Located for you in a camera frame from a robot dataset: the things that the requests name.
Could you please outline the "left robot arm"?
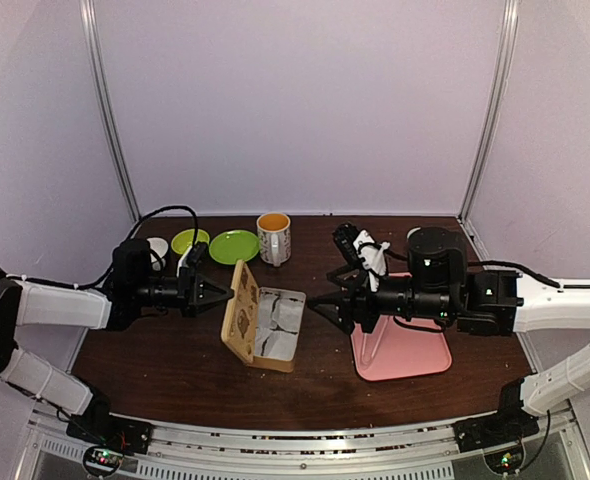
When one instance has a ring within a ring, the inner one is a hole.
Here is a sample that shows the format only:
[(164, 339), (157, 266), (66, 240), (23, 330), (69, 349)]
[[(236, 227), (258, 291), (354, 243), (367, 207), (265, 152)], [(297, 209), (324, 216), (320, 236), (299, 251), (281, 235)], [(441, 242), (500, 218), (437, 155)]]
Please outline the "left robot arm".
[(207, 246), (189, 249), (174, 277), (154, 271), (153, 250), (144, 239), (123, 241), (100, 287), (14, 277), (0, 268), (0, 381), (43, 399), (66, 414), (80, 416), (81, 429), (98, 444), (112, 442), (119, 424), (107, 400), (82, 380), (21, 347), (15, 330), (27, 325), (124, 331), (145, 308), (177, 310), (187, 318), (233, 298), (198, 270)]

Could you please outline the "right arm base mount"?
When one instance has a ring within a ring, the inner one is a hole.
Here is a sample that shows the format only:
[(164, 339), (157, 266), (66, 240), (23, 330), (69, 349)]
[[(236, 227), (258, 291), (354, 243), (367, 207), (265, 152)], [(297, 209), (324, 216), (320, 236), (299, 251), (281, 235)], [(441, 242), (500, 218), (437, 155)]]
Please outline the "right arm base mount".
[(460, 453), (480, 451), (486, 467), (502, 477), (527, 466), (524, 440), (539, 433), (538, 419), (523, 412), (468, 418), (452, 428)]

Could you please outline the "bear print tin lid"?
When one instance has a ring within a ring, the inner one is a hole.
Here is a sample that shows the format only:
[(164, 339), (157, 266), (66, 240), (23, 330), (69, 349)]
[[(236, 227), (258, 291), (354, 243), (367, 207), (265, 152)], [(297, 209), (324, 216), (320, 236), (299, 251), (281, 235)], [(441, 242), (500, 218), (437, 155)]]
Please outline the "bear print tin lid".
[(233, 297), (226, 305), (220, 338), (243, 364), (251, 365), (255, 353), (260, 287), (243, 260), (235, 264), (231, 289)]

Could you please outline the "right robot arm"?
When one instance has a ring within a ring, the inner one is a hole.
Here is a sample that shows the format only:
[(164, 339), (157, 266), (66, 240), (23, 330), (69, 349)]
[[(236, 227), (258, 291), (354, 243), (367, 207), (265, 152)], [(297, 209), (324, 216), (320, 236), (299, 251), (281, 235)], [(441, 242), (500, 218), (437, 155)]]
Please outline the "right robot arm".
[[(345, 223), (333, 241), (346, 264), (328, 273), (337, 291), (307, 306), (347, 335), (374, 332), (389, 316), (402, 328), (415, 318), (433, 322), (431, 332), (451, 326), (477, 336), (510, 336), (546, 329), (590, 330), (590, 280), (553, 280), (513, 262), (469, 262), (465, 238), (441, 227), (416, 228), (400, 256), (407, 274), (390, 274), (398, 255), (389, 243)], [(510, 440), (526, 418), (590, 389), (590, 343), (541, 372), (502, 388), (498, 412), (488, 419), (494, 440)]]

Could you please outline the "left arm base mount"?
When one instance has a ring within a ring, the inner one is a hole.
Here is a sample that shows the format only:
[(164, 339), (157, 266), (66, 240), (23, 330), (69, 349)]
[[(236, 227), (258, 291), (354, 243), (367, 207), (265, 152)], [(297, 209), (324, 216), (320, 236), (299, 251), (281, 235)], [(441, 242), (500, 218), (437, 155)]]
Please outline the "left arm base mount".
[(89, 443), (82, 453), (82, 467), (92, 478), (105, 479), (115, 474), (128, 457), (148, 452), (153, 425), (113, 415), (92, 425), (82, 416), (71, 416), (66, 434)]

